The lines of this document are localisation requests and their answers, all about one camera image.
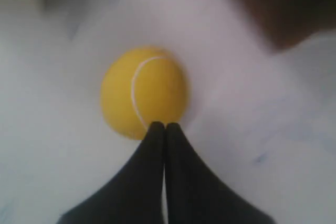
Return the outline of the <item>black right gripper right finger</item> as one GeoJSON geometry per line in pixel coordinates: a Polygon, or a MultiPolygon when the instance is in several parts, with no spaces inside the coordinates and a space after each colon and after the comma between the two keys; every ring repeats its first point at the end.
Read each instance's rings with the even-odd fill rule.
{"type": "Polygon", "coordinates": [[[166,126],[164,150],[169,223],[274,223],[207,167],[179,124],[166,126]]]}

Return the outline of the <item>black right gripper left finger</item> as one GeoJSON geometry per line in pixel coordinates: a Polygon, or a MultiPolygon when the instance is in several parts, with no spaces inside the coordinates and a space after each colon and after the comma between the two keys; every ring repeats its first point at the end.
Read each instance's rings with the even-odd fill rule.
{"type": "Polygon", "coordinates": [[[70,209],[59,223],[164,223],[164,131],[150,125],[124,167],[96,193],[70,209]]]}

